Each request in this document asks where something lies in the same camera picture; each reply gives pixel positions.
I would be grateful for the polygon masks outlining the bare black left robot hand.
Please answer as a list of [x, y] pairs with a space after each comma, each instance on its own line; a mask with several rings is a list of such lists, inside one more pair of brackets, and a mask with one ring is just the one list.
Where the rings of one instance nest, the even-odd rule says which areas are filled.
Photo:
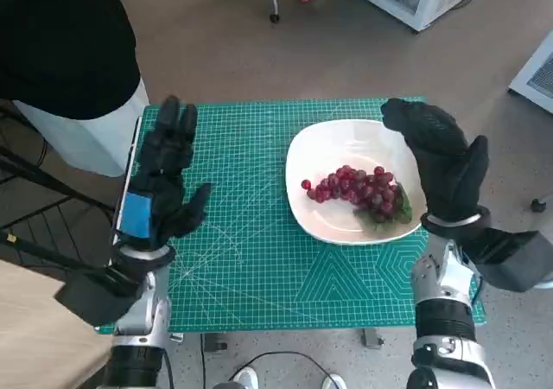
[[211, 184], [200, 185], [185, 202], [182, 175], [193, 161], [197, 118], [196, 106], [182, 106], [175, 96], [162, 103], [154, 127], [143, 137], [139, 168], [124, 194], [117, 229], [122, 246], [153, 252], [190, 234], [204, 220]]

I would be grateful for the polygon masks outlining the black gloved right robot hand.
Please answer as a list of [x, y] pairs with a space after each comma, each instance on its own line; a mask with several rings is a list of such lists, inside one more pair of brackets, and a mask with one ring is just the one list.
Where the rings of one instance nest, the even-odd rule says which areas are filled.
[[384, 126], [400, 133], [416, 159], [429, 214], [458, 222], [479, 212], [480, 186], [488, 165], [488, 140], [471, 143], [456, 120], [435, 105], [388, 99]]

